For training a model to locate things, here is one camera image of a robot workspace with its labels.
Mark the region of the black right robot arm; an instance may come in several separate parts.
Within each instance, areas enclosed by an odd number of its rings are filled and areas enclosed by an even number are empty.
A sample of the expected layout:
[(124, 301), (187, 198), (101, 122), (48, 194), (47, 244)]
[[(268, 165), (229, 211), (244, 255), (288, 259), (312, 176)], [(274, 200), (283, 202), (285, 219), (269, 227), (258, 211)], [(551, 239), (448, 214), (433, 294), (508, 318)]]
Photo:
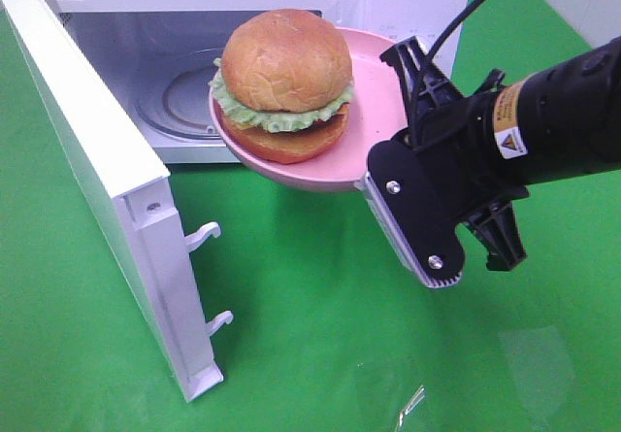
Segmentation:
[(620, 166), (620, 43), (609, 43), (511, 85), (490, 72), (464, 96), (436, 67), (419, 70), (411, 39), (381, 60), (398, 75), (408, 126), (372, 148), (369, 173), (399, 249), (421, 276), (447, 281), (465, 263), (465, 224), (487, 266), (526, 255), (512, 204), (528, 186)]

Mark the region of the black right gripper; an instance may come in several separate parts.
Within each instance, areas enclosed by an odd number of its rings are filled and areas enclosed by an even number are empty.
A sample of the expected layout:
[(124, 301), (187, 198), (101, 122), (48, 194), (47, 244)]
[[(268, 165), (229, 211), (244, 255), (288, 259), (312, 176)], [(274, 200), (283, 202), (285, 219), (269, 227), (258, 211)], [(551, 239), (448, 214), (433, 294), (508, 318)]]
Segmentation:
[(487, 250), (486, 268), (510, 271), (527, 253), (512, 201), (527, 189), (501, 163), (528, 153), (518, 124), (520, 86), (480, 90), (465, 97), (412, 36), (379, 59), (397, 75), (413, 149), (441, 205)]

